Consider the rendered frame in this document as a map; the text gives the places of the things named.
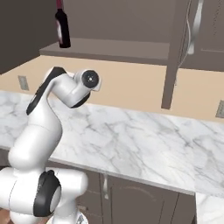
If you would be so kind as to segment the grey wall outlet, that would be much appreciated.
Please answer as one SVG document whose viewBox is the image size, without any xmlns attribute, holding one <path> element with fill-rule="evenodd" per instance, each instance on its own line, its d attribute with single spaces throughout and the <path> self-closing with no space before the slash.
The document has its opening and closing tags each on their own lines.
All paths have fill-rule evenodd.
<svg viewBox="0 0 224 224">
<path fill-rule="evenodd" d="M 224 118 L 224 101 L 220 101 L 220 104 L 216 112 L 216 117 Z"/>
<path fill-rule="evenodd" d="M 29 90 L 28 81 L 27 81 L 25 76 L 20 76 L 19 75 L 18 76 L 18 81 L 19 81 L 20 88 L 22 90 L 26 90 L 26 91 Z"/>
</svg>

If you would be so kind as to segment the narrow brown base cabinet door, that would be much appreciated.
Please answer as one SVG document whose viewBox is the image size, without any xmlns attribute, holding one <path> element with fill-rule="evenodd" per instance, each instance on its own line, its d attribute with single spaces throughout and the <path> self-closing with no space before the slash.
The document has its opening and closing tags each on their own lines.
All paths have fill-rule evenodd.
<svg viewBox="0 0 224 224">
<path fill-rule="evenodd" d="M 102 224 L 102 199 L 100 175 L 86 171 L 88 177 L 87 191 L 77 199 L 78 208 L 87 217 L 89 224 Z"/>
</svg>

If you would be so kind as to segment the open brown wall cabinet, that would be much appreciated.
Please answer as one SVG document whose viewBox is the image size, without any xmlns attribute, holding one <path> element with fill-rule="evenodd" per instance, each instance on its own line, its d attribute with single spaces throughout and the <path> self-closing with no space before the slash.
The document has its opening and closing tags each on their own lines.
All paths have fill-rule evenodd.
<svg viewBox="0 0 224 224">
<path fill-rule="evenodd" d="M 63 0 L 71 46 L 42 55 L 165 65 L 176 0 Z"/>
</svg>

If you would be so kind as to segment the brown cabinet door, wide panel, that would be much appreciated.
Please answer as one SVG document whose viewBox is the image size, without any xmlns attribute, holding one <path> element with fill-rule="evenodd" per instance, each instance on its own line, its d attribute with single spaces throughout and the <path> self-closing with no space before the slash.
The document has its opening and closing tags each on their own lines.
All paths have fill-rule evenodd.
<svg viewBox="0 0 224 224">
<path fill-rule="evenodd" d="M 0 0 L 0 74 L 58 40 L 55 12 L 56 0 Z"/>
</svg>

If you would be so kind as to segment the dark red wine bottle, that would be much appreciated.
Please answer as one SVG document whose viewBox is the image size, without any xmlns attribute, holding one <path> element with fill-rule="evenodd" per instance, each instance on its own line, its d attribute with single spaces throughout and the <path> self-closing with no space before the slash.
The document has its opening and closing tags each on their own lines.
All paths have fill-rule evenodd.
<svg viewBox="0 0 224 224">
<path fill-rule="evenodd" d="M 67 14 L 63 11 L 62 0 L 56 0 L 57 12 L 55 13 L 57 34 L 60 48 L 69 48 L 71 46 L 70 34 L 68 28 Z"/>
</svg>

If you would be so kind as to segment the brown wall cabinet door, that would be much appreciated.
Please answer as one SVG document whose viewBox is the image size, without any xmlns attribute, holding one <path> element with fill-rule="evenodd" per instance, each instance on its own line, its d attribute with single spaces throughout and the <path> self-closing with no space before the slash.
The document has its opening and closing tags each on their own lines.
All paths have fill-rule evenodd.
<svg viewBox="0 0 224 224">
<path fill-rule="evenodd" d="M 186 18 L 190 27 L 199 0 L 190 0 Z M 199 34 L 195 39 L 195 51 L 188 55 L 188 29 L 186 24 L 185 38 L 180 55 L 181 68 L 224 72 L 224 0 L 205 0 Z"/>
</svg>

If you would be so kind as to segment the wide brown base cabinet door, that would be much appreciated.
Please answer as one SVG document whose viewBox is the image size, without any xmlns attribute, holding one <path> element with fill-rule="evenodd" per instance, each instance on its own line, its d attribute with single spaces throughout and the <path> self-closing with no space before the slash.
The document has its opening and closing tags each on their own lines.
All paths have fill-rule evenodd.
<svg viewBox="0 0 224 224">
<path fill-rule="evenodd" d="M 111 176 L 108 189 L 112 224 L 172 224 L 177 192 Z"/>
</svg>

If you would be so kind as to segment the brown cabinet door, narrow edge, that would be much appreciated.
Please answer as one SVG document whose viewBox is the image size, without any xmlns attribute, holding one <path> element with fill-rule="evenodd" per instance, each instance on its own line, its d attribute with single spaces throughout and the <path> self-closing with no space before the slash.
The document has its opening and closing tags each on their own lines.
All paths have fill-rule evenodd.
<svg viewBox="0 0 224 224">
<path fill-rule="evenodd" d="M 175 15 L 171 33 L 171 43 L 167 61 L 166 75 L 164 80 L 164 92 L 162 97 L 162 109 L 170 109 L 174 83 L 179 67 L 180 54 L 185 38 L 186 15 L 190 0 L 176 0 Z"/>
</svg>

